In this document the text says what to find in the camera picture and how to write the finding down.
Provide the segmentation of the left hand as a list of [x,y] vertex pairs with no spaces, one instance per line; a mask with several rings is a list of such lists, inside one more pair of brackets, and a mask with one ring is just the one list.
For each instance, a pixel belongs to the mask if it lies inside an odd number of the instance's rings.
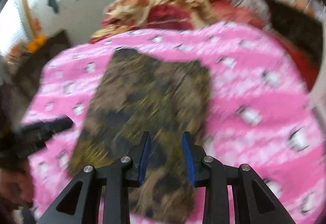
[[21,202],[31,204],[34,198],[34,184],[29,161],[25,160],[21,165],[23,173],[1,169],[1,197],[14,205]]

